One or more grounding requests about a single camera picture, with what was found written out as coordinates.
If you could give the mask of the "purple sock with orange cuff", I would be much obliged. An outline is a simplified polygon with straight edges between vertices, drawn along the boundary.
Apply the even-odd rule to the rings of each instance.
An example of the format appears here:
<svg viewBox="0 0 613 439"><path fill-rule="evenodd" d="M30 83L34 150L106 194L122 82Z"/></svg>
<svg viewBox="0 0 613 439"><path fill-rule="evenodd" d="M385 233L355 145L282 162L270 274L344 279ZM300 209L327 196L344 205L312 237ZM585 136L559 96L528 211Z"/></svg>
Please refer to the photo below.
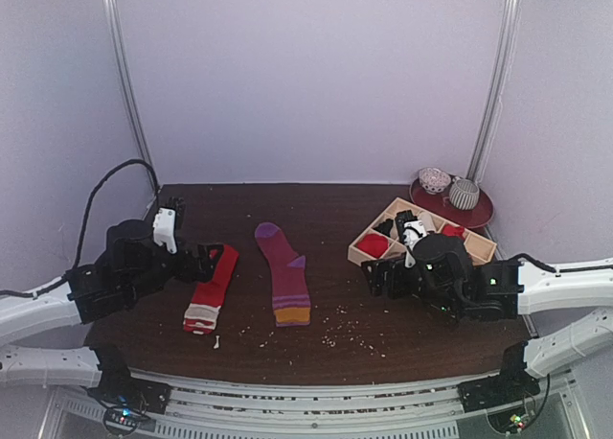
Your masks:
<svg viewBox="0 0 613 439"><path fill-rule="evenodd" d="M311 302L306 281L307 258L293 249L284 231L272 222L260 223L255 230L255 239L271 273L276 326L309 325Z"/></svg>

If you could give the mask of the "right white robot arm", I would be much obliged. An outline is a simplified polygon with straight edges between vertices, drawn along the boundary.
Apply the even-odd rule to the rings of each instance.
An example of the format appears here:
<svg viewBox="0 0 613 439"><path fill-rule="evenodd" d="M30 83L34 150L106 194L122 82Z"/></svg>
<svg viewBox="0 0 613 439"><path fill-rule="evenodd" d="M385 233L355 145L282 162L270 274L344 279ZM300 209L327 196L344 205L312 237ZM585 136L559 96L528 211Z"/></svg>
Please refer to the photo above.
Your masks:
<svg viewBox="0 0 613 439"><path fill-rule="evenodd" d="M465 241L430 231L410 211L383 222L395 228L397 255L361 263L372 295L412 295L456 319L515 319L550 310L592 308L554 334L508 348L491 381L497 401L512 401L528 385L612 343L612 261L550 266L520 253L476 265Z"/></svg>

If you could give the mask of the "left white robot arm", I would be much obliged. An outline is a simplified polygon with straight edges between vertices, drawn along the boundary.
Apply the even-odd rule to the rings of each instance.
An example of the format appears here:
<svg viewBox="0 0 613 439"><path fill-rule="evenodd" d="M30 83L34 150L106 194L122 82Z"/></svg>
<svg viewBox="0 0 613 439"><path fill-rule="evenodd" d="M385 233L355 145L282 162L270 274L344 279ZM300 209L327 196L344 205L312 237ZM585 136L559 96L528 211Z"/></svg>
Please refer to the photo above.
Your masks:
<svg viewBox="0 0 613 439"><path fill-rule="evenodd" d="M128 219L106 231L105 250L93 264L74 266L50 283L1 294L1 383L99 388L116 404L138 394L121 352L112 345L72 350L21 348L16 341L56 328L90 324L138 301L167 282L211 280L224 248L190 250L177 237L185 205L176 199L153 221Z"/></svg>

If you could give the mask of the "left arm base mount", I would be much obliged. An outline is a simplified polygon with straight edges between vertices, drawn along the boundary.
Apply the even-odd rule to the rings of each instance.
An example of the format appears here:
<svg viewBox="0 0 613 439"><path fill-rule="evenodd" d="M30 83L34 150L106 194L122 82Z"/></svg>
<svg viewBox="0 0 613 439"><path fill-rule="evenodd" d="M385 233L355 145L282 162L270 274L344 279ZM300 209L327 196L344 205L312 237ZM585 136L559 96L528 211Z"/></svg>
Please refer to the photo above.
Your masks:
<svg viewBox="0 0 613 439"><path fill-rule="evenodd" d="M143 413L164 414L170 400L167 383L132 376L120 350L113 345L90 346L102 373L97 385L87 394L107 404L118 404Z"/></svg>

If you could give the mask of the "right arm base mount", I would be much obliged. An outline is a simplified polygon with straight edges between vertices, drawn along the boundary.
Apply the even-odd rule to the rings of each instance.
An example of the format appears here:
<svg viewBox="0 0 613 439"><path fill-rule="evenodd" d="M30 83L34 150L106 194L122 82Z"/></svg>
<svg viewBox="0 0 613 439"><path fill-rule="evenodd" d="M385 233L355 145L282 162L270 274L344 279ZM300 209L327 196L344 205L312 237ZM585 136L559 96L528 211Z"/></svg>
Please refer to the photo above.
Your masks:
<svg viewBox="0 0 613 439"><path fill-rule="evenodd" d="M525 394L540 393L539 380L526 371L526 346L526 342L520 342L506 349L497 375L464 381L457 386L465 413L519 402Z"/></svg>

